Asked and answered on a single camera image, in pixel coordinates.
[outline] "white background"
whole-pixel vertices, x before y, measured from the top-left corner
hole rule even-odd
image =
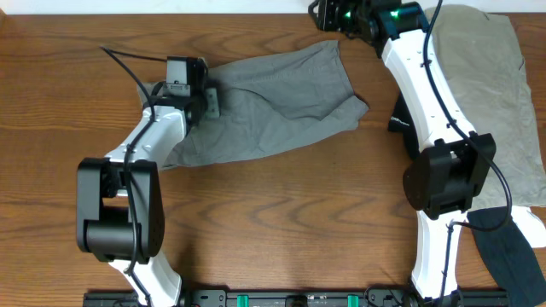
[[[312,0],[0,0],[6,14],[306,13]],[[426,9],[437,0],[417,0]],[[546,12],[546,0],[445,0],[485,12]]]

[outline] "green tape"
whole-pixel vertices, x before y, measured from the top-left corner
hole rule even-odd
[[[248,295],[237,295],[237,307],[248,307]]]
[[[347,307],[358,307],[358,295],[349,295],[347,297]]]

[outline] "black cloth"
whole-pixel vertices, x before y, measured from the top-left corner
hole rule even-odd
[[[489,228],[505,212],[505,207],[477,210],[468,213],[468,221]],[[491,276],[508,291],[511,306],[532,307],[546,301],[546,281],[537,257],[514,221],[490,233],[473,231],[473,236]]]

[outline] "wrinkled gray fabric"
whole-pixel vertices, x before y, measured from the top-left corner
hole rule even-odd
[[[236,61],[210,69],[209,77],[219,84],[220,118],[192,128],[164,167],[282,153],[354,130],[368,111],[354,96],[337,41]]]
[[[430,19],[433,9],[426,14]],[[436,20],[433,42],[461,110],[478,133],[491,133],[495,139],[494,161],[508,181],[514,205],[546,206],[531,90],[509,18],[447,5]],[[505,205],[501,184],[489,171],[473,210]]]

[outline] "wooden table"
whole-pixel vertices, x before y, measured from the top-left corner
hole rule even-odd
[[[546,20],[511,15],[526,58],[546,160]],[[0,30],[0,304],[76,306],[88,289],[128,289],[76,246],[76,168],[115,148],[141,118],[131,78],[98,46],[205,56],[212,67],[339,39],[370,106],[357,130],[266,159],[161,173],[163,247],[197,283],[232,289],[403,284],[415,262],[410,159],[386,131],[398,87],[375,52],[305,15],[8,16]],[[124,59],[143,81],[165,65]],[[546,210],[534,210],[546,220]],[[546,270],[546,250],[536,251]],[[494,287],[464,229],[462,287]]]

